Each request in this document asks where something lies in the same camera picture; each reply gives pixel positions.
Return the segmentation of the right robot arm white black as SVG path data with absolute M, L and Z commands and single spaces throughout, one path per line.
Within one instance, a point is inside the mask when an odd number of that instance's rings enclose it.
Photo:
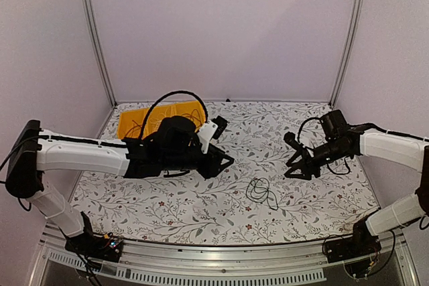
M 284 141 L 294 154 L 287 161 L 285 176 L 291 179 L 311 180 L 320 177 L 321 168 L 334 161 L 355 156 L 377 157 L 416 170 L 420 185 L 413 194 L 380 209 L 353 226 L 353 237 L 347 241 L 351 256 L 360 257 L 371 248 L 381 233 L 428 215 L 428 139 L 385 130 L 373 123 L 350 125 L 340 110 L 331 111 L 317 119 L 326 142 L 318 147 L 307 147 L 299 135 L 287 132 Z

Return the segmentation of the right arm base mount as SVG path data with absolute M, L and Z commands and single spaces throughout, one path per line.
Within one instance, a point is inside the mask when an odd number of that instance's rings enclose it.
M 356 224 L 350 237 L 340 237 L 334 240 L 325 240 L 322 244 L 322 253 L 329 263 L 347 261 L 365 257 L 360 261 L 347 263 L 346 273 L 355 278 L 366 278 L 378 263 L 381 243 L 377 236 L 372 236 L 366 224 Z

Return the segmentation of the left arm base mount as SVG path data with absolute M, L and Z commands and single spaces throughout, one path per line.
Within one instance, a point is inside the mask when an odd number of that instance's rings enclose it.
M 67 236 L 65 249 L 84 257 L 118 263 L 123 250 L 123 237 L 115 236 L 112 232 L 103 236 L 95 235 L 88 216 L 84 212 L 80 214 L 83 231 L 78 236 Z

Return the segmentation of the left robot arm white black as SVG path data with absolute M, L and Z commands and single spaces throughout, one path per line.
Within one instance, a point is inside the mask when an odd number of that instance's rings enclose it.
M 67 137 L 43 130 L 30 120 L 3 162 L 7 167 L 5 188 L 15 198 L 25 199 L 73 238 L 85 255 L 100 248 L 90 222 L 42 179 L 50 170 L 107 173 L 131 179 L 158 177 L 163 171 L 184 175 L 197 171 L 204 179 L 218 176 L 231 166 L 233 157 L 211 141 L 225 130 L 221 117 L 196 125 L 185 117 L 167 117 L 157 131 L 146 137 L 96 140 Z

